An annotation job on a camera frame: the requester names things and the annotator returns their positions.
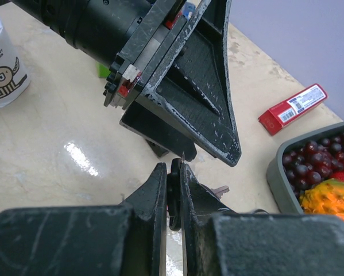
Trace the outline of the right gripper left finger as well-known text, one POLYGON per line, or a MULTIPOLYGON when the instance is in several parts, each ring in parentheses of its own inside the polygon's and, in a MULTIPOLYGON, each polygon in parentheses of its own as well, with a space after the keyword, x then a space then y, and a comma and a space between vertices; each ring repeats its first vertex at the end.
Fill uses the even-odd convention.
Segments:
POLYGON ((0 213, 0 275, 165 275, 167 168, 118 205, 0 213))

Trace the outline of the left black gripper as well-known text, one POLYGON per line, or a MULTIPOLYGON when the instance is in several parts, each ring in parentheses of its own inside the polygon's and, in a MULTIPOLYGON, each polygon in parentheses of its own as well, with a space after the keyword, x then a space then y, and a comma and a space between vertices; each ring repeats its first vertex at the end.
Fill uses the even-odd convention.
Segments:
MULTIPOLYGON (((105 106, 126 106, 184 6, 185 1, 102 2, 102 64, 111 72, 105 106)), ((120 120, 159 158, 172 152, 190 162, 195 144, 230 167, 241 157, 227 58, 230 7, 231 1, 200 2, 145 85, 145 107, 131 103, 120 120)))

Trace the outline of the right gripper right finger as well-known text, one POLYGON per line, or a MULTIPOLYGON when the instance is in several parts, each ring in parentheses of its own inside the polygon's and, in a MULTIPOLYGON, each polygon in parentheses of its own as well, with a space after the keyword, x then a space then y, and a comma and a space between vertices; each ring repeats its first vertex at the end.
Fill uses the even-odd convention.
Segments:
POLYGON ((185 275, 344 275, 341 219, 236 213, 179 169, 185 275))

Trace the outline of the black headed key bunch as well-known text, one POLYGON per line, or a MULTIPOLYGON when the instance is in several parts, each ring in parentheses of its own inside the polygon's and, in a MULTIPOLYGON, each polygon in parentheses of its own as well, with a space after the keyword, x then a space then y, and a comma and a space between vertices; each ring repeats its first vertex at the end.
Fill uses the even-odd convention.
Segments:
POLYGON ((183 159, 173 159, 171 171, 167 175, 169 228, 172 231, 180 230, 183 215, 205 223, 212 213, 231 212, 231 209, 221 202, 221 195, 228 191, 228 186, 222 186, 215 191, 203 185, 183 159))

